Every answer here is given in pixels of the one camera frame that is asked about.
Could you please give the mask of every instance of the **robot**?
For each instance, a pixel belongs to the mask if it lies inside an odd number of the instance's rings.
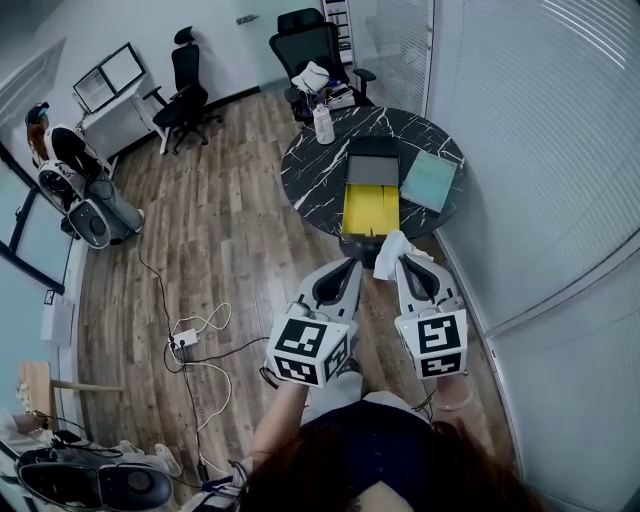
[[[60,160],[47,160],[38,169],[38,183],[51,203],[65,215],[75,232],[94,249],[125,240],[133,234],[89,191],[86,180]]]
[[[347,360],[355,346],[362,272],[362,263],[345,258],[304,279],[296,302],[275,318],[267,344],[280,379],[324,387]],[[426,258],[403,255],[396,280],[402,315],[395,325],[417,376],[464,372],[466,311],[451,274]]]

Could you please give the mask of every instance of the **white desk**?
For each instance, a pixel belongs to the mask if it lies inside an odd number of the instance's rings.
[[[155,130],[162,139],[160,153],[167,151],[169,131],[154,124],[151,99],[144,101],[142,96],[153,88],[148,74],[131,84],[120,96],[104,108],[84,117],[78,127],[84,137],[102,158],[108,158],[129,144]]]

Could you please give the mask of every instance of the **white cable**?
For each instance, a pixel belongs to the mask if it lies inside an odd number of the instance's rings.
[[[224,376],[227,378],[227,385],[229,387],[229,393],[227,395],[227,399],[225,400],[224,405],[220,408],[219,411],[214,412],[211,416],[209,416],[202,425],[200,425],[200,426],[196,425],[196,430],[198,432],[200,432],[204,427],[207,426],[209,421],[211,421],[211,418],[214,418],[215,416],[218,416],[219,414],[222,414],[222,412],[227,408],[227,405],[229,405],[229,401],[231,400],[231,395],[233,393],[233,386],[231,385],[231,379],[229,378],[229,374],[227,372],[225,372],[222,368],[220,368],[220,367],[218,367],[218,366],[216,366],[214,364],[211,364],[211,363],[182,363],[182,362],[178,361],[178,358],[176,357],[176,354],[173,351],[172,347],[169,347],[169,351],[171,352],[171,355],[173,356],[173,360],[178,365],[181,365],[181,366],[209,366],[209,367],[211,367],[211,368],[213,368],[215,370],[218,370],[218,371],[222,372],[224,374]],[[205,463],[209,464],[216,471],[218,471],[218,472],[220,472],[220,473],[222,473],[224,475],[228,475],[229,474],[226,471],[220,469],[213,462],[207,460],[206,457],[202,454],[201,450],[198,450],[198,456],[200,457],[202,462],[205,462]]]
[[[229,473],[220,469],[218,466],[216,466],[213,462],[208,461],[204,455],[202,455],[202,452],[199,453],[200,455],[200,460],[202,462],[206,462],[207,464],[209,464],[209,466],[211,466],[213,469],[215,469],[216,471],[218,471],[219,473],[222,473],[223,475],[228,475]]]
[[[227,317],[227,321],[224,323],[224,325],[222,327],[218,327],[217,325],[214,325],[211,323],[211,319],[213,318],[213,315],[215,315],[222,306],[229,306],[229,316]],[[209,318],[207,318],[206,320],[201,316],[190,316],[189,318],[180,318],[176,322],[176,325],[173,327],[173,331],[171,332],[171,334],[173,335],[176,333],[176,329],[178,328],[178,325],[180,324],[180,322],[188,322],[189,320],[202,320],[204,322],[204,325],[196,331],[196,334],[200,334],[202,331],[204,331],[207,328],[207,325],[210,325],[216,331],[221,331],[222,329],[226,328],[227,325],[229,325],[229,321],[231,320],[231,304],[229,304],[228,302],[223,302],[216,309],[213,310],[213,313],[211,313],[209,315]]]

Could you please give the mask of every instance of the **desk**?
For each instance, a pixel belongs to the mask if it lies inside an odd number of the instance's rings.
[[[391,135],[400,141],[400,184],[419,150],[462,164],[440,214],[400,199],[400,229],[407,238],[432,233],[455,213],[466,170],[462,152],[444,130],[410,112],[386,107],[350,107],[331,112],[331,118],[336,134],[332,144],[318,144],[309,126],[293,139],[282,160],[284,191],[306,221],[331,235],[340,235],[349,142],[351,137],[367,135]]]
[[[162,139],[160,153],[166,153],[168,130],[153,123],[155,111],[151,103],[142,99],[152,88],[149,75],[143,75],[115,100],[77,124],[99,156],[110,157],[151,130],[158,132]]]

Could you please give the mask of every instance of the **black marble table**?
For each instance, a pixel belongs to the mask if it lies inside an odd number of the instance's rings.
[[[331,117],[336,134],[332,144],[318,144],[310,126],[293,139],[282,160],[284,191],[302,217],[318,229],[339,236],[351,138],[391,135],[401,141],[401,184],[421,149],[459,164],[440,214],[400,198],[400,229],[407,238],[415,238],[430,234],[451,218],[464,191],[464,156],[442,129],[423,117],[387,107],[351,107],[331,112]]]

